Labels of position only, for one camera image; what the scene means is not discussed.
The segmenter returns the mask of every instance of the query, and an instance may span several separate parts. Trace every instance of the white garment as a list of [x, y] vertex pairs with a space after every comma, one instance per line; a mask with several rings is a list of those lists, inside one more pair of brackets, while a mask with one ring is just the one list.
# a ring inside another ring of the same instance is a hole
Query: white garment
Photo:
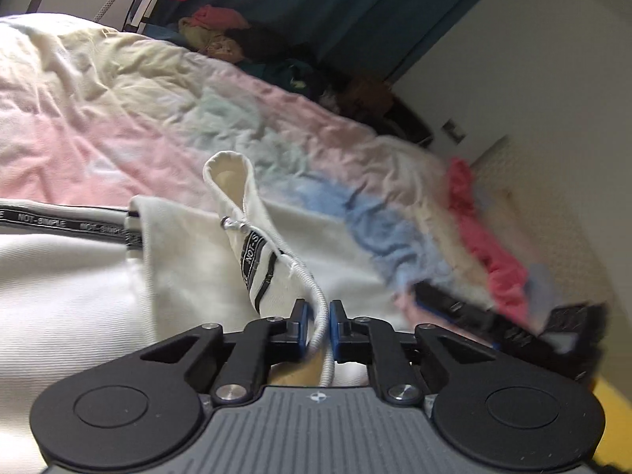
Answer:
[[[247, 167], [239, 156], [224, 159]], [[222, 169], [213, 178], [216, 199], [218, 191], [245, 186], [238, 171]], [[234, 176], [237, 185], [228, 181]], [[342, 299], [349, 316], [385, 318], [402, 329], [393, 294], [342, 222], [264, 204], [254, 182], [249, 190], [254, 197], [243, 191], [240, 205], [223, 211], [280, 237], [281, 254], [299, 255], [325, 299]], [[258, 318], [252, 287], [262, 279], [257, 273], [249, 292], [241, 259], [250, 234], [225, 231], [222, 217], [147, 196], [134, 197], [130, 214], [0, 200], [1, 474], [43, 468], [28, 412], [49, 384], [203, 322], [230, 332]], [[309, 295], [291, 265], [278, 263], [262, 315], [288, 316], [295, 298]], [[341, 367], [339, 384], [366, 380], [364, 366]]]

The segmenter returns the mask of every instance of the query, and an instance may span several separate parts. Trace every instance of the curtain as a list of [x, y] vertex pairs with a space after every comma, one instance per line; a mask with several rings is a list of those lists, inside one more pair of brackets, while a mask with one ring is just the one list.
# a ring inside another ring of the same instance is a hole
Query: curtain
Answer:
[[239, 10], [292, 44], [346, 72], [394, 79], [418, 60], [478, 0], [161, 0], [164, 25], [205, 4]]

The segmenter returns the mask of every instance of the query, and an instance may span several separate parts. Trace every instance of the bed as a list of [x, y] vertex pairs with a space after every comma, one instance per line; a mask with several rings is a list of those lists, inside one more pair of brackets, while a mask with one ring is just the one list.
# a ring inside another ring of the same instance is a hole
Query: bed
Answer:
[[[236, 151], [252, 162], [279, 231], [350, 317], [382, 318], [401, 331], [421, 321], [451, 327], [416, 306], [410, 288], [420, 280], [494, 307], [487, 273], [448, 209], [446, 167], [421, 148], [163, 41], [52, 14], [3, 18], [0, 34], [4, 204], [116, 212], [144, 194], [213, 213], [203, 166]], [[215, 316], [212, 305], [188, 308], [187, 318], [130, 339], [125, 323], [104, 334], [46, 301], [22, 308], [0, 299], [10, 328], [0, 338], [2, 473], [43, 467], [26, 416], [45, 386]], [[109, 322], [104, 308], [92, 318]], [[143, 318], [161, 312], [150, 304]], [[541, 329], [538, 319], [527, 325]], [[88, 346], [55, 347], [82, 333]]]

